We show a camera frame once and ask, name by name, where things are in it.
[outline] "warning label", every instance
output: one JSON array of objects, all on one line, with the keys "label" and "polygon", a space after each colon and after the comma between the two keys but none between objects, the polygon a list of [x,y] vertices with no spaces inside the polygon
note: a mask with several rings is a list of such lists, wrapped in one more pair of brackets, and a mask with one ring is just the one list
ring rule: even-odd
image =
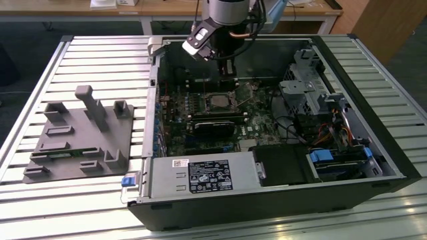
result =
[{"label": "warning label", "polygon": [[233,189],[228,160],[189,162],[188,173],[192,194]]}]

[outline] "aluminum extrusion table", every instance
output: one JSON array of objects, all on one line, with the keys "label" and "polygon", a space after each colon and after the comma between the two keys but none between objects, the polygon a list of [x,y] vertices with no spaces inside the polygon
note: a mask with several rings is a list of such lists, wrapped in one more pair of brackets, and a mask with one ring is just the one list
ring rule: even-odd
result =
[{"label": "aluminum extrusion table", "polygon": [[[427,178],[353,209],[150,232],[126,210],[121,176],[23,184],[42,131],[47,102],[81,108],[77,85],[90,85],[104,106],[125,100],[134,109],[129,171],[141,168],[148,36],[64,37],[0,150],[0,239],[398,239],[427,234]],[[322,40],[421,176],[427,176],[427,115],[357,39]],[[130,189],[126,196],[136,196]]]}]

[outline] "gray base plate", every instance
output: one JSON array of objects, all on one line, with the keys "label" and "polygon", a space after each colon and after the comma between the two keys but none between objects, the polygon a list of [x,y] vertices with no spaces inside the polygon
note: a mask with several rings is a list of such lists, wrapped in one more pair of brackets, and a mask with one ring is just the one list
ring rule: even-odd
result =
[{"label": "gray base plate", "polygon": [[[100,132],[94,121],[89,120],[85,114],[85,108],[69,109],[66,113],[61,113],[61,116],[66,123],[65,125],[72,126],[73,133],[65,135],[47,136],[45,133],[50,128],[57,127],[47,120],[42,134],[39,136],[35,149],[31,154],[42,153],[39,148],[45,144],[56,143],[69,143],[69,150],[73,149],[88,149],[100,148],[102,154],[97,156],[81,156],[81,154],[64,153],[62,155],[50,155],[50,160],[38,162],[37,164],[33,160],[25,169],[25,176],[22,182],[39,183],[49,181],[58,181],[65,179],[81,179],[92,177],[104,177],[112,175],[121,175],[128,171],[129,168],[129,150],[130,150],[130,133],[133,124],[133,106],[128,105],[129,115],[126,118],[116,118],[113,107],[106,106],[105,109],[105,122],[108,124],[109,130],[106,132]],[[116,167],[109,167],[104,162],[104,155],[106,151],[110,153],[112,158],[116,157],[116,152],[120,150],[122,155],[122,164]],[[81,162],[93,161],[98,163],[93,170],[81,169]],[[47,169],[46,174],[39,176],[26,176],[27,171],[38,166],[43,166]]]}]

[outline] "blue tab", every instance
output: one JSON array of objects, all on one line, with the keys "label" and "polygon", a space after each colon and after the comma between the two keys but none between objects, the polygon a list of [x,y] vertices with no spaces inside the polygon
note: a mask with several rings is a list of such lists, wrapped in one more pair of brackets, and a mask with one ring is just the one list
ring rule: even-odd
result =
[{"label": "blue tab", "polygon": [[362,148],[362,151],[364,151],[366,158],[369,159],[373,156],[370,149],[368,147],[365,147],[365,148]]},{"label": "blue tab", "polygon": [[329,150],[314,150],[309,154],[310,161],[314,163],[317,161],[332,161],[333,156]]},{"label": "blue tab", "polygon": [[134,184],[134,179],[136,177],[134,176],[125,176],[122,179],[121,179],[121,187],[133,187],[136,184]]},{"label": "blue tab", "polygon": [[312,161],[313,163],[318,161],[314,152],[309,153],[309,158],[310,158],[310,161]]}]

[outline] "white box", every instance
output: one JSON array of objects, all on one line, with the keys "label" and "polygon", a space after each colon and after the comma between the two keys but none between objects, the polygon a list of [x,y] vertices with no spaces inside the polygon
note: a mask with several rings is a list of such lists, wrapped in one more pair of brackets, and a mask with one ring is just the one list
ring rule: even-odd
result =
[{"label": "white box", "polygon": [[118,5],[134,6],[138,0],[117,0]]},{"label": "white box", "polygon": [[106,10],[116,8],[116,0],[90,0],[90,10]]}]

